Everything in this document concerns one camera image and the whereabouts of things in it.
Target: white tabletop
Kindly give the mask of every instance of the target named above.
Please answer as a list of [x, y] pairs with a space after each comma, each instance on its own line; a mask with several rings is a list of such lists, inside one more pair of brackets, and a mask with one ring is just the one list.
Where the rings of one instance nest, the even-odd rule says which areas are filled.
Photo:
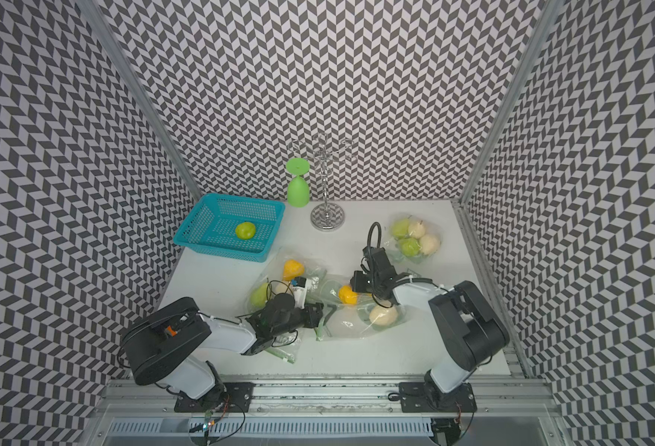
[[[310, 211], [286, 206], [285, 215], [266, 263], [238, 261], [197, 254], [186, 248], [165, 291], [161, 306], [184, 296], [193, 298], [206, 314], [231, 317], [243, 314], [251, 285], [280, 248], [318, 259], [328, 273], [352, 276], [359, 269], [362, 248], [374, 221], [386, 227], [395, 213], [406, 212], [432, 221], [443, 229], [442, 247], [417, 270], [437, 284], [461, 281], [478, 284], [467, 247], [450, 201], [338, 201], [345, 223], [334, 232], [310, 224]], [[403, 266], [396, 265], [397, 272]], [[224, 375], [423, 375], [446, 354], [431, 314], [419, 310], [399, 326], [360, 340], [316, 341], [312, 330], [302, 329], [302, 345], [295, 364], [261, 352], [242, 356], [200, 348], [194, 354], [211, 361]], [[502, 352], [475, 374], [509, 375]]]

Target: green pear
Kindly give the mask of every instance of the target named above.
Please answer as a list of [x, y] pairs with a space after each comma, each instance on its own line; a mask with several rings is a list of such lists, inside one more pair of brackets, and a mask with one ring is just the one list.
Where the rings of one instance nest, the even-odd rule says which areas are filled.
[[400, 240], [400, 251], [407, 257], [414, 257], [419, 254], [421, 246], [416, 238], [405, 238]]
[[258, 310], [265, 307], [268, 301], [268, 283], [261, 283], [261, 286], [251, 293], [251, 306]]
[[392, 225], [392, 237], [401, 239], [407, 237], [407, 232], [410, 228], [410, 219], [397, 220]]

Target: chrome stand base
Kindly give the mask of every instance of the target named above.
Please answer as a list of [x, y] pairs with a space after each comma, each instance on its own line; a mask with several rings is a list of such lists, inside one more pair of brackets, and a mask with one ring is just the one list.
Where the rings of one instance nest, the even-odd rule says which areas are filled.
[[345, 222], [345, 211], [335, 203], [320, 203], [310, 213], [310, 222], [320, 230], [335, 230]]

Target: chevron pattern wallpaper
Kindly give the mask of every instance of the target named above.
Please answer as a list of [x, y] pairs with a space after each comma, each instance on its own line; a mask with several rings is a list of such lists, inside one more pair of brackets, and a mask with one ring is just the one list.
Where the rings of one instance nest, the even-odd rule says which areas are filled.
[[579, 445], [655, 445], [655, 1], [564, 6], [468, 205]]
[[0, 445], [78, 439], [190, 206], [72, 2], [0, 1]]
[[99, 1], [205, 192], [285, 198], [324, 132], [330, 196], [389, 199], [460, 194], [541, 3]]

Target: pear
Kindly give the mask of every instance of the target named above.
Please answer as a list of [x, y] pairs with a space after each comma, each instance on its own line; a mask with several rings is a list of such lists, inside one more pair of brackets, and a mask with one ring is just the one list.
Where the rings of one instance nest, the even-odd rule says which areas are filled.
[[397, 320], [397, 316], [397, 308], [375, 306], [375, 308], [370, 311], [370, 322], [378, 326], [391, 326], [394, 324], [394, 321]]
[[265, 307], [266, 300], [268, 300], [268, 283], [261, 283], [261, 285], [251, 293], [251, 306], [253, 308], [261, 309]]
[[439, 242], [439, 237], [432, 234], [427, 234], [419, 239], [420, 252], [424, 255], [431, 255], [437, 252], [439, 247], [442, 245]]
[[427, 227], [424, 224], [424, 221], [412, 221], [410, 227], [407, 229], [407, 232], [410, 234], [410, 237], [421, 238], [427, 233]]
[[401, 239], [407, 237], [407, 232], [410, 228], [410, 219], [397, 220], [392, 225], [392, 237]]
[[404, 238], [399, 242], [400, 252], [407, 257], [414, 257], [419, 254], [420, 244], [416, 238]]

